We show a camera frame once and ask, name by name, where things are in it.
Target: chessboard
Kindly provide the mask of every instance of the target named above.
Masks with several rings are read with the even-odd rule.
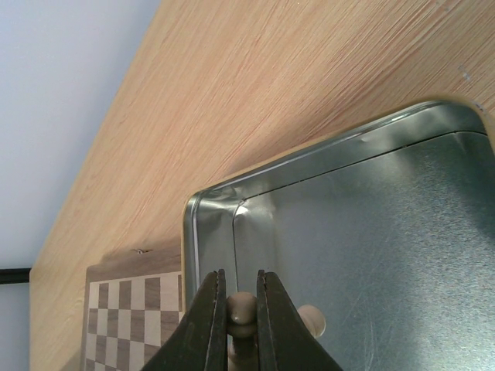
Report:
[[[180,257],[171,251],[89,267],[81,369],[140,370],[182,316]]]

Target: metal tin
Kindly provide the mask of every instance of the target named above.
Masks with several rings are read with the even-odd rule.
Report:
[[[495,157],[471,107],[429,101],[194,195],[186,302],[275,271],[344,369],[495,369]]]

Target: wood grain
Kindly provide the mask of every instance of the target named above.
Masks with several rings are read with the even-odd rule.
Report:
[[[495,110],[495,2],[164,1],[31,273],[31,368],[80,348],[84,273],[175,246],[188,197],[427,94]]]
[[[177,271],[180,271],[180,251],[169,247],[93,265],[87,269],[86,278],[94,282]]]

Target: chess piece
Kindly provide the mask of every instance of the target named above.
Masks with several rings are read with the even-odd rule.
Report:
[[[323,313],[313,305],[303,305],[297,312],[304,322],[304,326],[311,332],[313,338],[317,339],[325,332],[326,320]]]
[[[315,339],[325,332],[325,316],[317,307],[303,305],[297,312]],[[258,369],[258,346],[254,338],[256,332],[256,297],[243,291],[229,296],[227,333],[232,336],[232,342],[227,349],[229,371]]]
[[[258,369],[258,350],[254,335],[256,297],[249,292],[237,292],[227,298],[227,333],[232,336],[228,354],[229,371]]]

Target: wooden table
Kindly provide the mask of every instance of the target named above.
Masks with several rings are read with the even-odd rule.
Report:
[[[76,369],[87,266],[171,248],[209,183],[418,97],[495,111],[495,2],[164,1],[31,273],[31,369]]]

